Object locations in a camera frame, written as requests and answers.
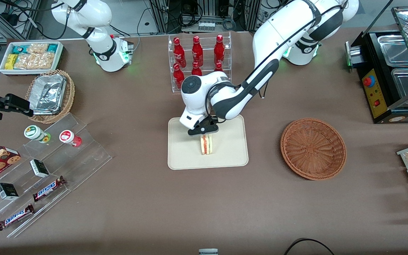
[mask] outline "jar lid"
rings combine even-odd
[[[38,126],[31,125],[24,130],[24,136],[29,139],[36,139],[40,136],[41,132],[42,130]]]
[[[74,138],[75,138],[75,134],[70,130],[64,130],[59,135],[59,139],[63,143],[69,143],[69,142],[73,141]]]

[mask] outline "clear acrylic bottle rack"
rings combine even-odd
[[[33,205],[35,213],[0,231],[1,235],[16,237],[21,234],[63,197],[78,188],[80,184],[111,160],[112,157],[102,145],[92,138],[85,127],[86,124],[69,113],[45,130],[51,134],[48,143],[42,144],[31,140],[18,149],[22,159],[16,166],[0,174],[0,182],[13,184],[19,197],[13,201],[3,200],[0,197],[0,221],[4,221],[23,210],[29,204]],[[72,130],[81,137],[83,142],[79,147],[72,147],[59,140],[60,133],[66,129]],[[40,178],[34,174],[29,163],[34,158],[44,162],[50,173],[49,176]],[[60,176],[63,176],[67,181],[66,184],[59,186],[47,197],[34,202],[32,195]]]
[[[177,85],[174,82],[174,69],[173,65],[175,63],[174,58],[174,43],[173,39],[178,37],[180,39],[180,44],[185,50],[185,59],[187,60],[187,66],[182,68],[185,78],[191,75],[193,55],[191,49],[193,48],[193,36],[198,35],[199,41],[203,47],[204,53],[204,65],[201,66],[203,75],[210,74],[215,70],[214,64],[214,47],[217,42],[217,35],[221,34],[223,36],[223,44],[225,45],[225,61],[223,62],[222,69],[225,74],[231,80],[232,75],[232,52],[231,52],[231,33],[202,33],[202,34],[177,34],[170,35],[168,37],[168,56],[170,60],[170,73],[171,73],[171,87],[173,92],[180,92],[180,89],[177,88]]]

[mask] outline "aluminum foil container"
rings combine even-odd
[[[56,115],[61,112],[67,79],[60,75],[37,77],[29,95],[29,108],[35,115]]]

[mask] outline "yellow control panel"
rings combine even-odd
[[[379,83],[377,82],[374,69],[366,74],[361,81],[363,82],[371,113],[374,118],[377,118],[387,111],[387,104],[385,103],[384,95],[382,95],[382,90],[380,90]]]

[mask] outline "small white box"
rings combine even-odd
[[[58,45],[58,48],[55,52],[55,58],[53,59],[53,63],[50,69],[29,69],[29,70],[22,70],[22,69],[5,69],[5,63],[7,61],[7,57],[9,54],[12,53],[12,50],[16,46],[21,45],[28,45],[32,43],[39,43],[39,44],[49,44],[49,45]],[[0,72],[5,75],[32,75],[32,74],[43,74],[48,71],[56,70],[59,64],[59,60],[61,58],[61,53],[63,50],[63,44],[58,41],[26,41],[26,42],[11,42],[7,45],[6,52],[4,53],[3,60],[1,61],[0,65]]]

